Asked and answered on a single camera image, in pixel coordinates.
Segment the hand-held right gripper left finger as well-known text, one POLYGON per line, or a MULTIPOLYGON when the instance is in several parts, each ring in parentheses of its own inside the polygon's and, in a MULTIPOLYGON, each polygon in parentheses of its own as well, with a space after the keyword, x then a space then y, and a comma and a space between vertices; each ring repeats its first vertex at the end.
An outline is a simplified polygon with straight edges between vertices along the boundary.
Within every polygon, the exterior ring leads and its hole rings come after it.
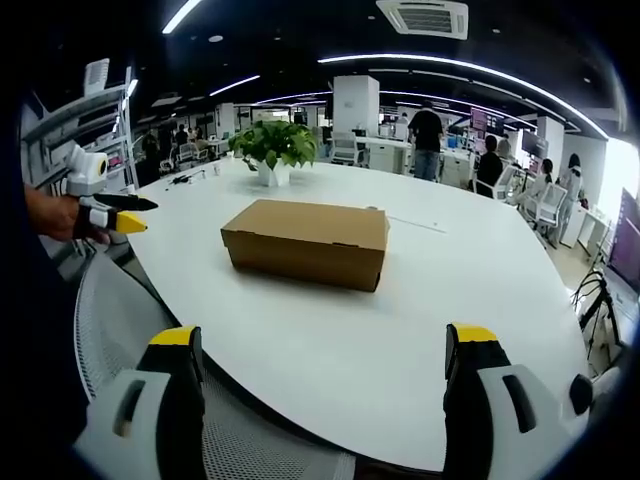
POLYGON ((201 329, 164 330, 87 408, 74 452, 98 479, 203 479, 201 329))

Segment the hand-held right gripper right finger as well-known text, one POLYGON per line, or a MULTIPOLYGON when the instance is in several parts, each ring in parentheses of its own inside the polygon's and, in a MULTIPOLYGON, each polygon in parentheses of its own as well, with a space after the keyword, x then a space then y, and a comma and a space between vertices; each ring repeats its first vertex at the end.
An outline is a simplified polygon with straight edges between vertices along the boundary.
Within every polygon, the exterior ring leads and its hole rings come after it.
POLYGON ((444 376, 445 479, 542 479, 589 417, 586 376, 557 398, 484 327, 447 325, 444 376))

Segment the person's left hand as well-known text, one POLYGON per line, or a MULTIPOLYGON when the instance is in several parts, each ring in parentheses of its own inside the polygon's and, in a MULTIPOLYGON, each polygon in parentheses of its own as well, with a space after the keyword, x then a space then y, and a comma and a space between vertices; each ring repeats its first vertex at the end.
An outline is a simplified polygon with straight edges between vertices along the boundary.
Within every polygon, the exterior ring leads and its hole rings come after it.
POLYGON ((71 196, 50 196, 31 186, 24 186, 29 221, 38 235, 60 242, 91 238, 109 244, 109 235, 96 227, 77 227, 79 200, 71 196))

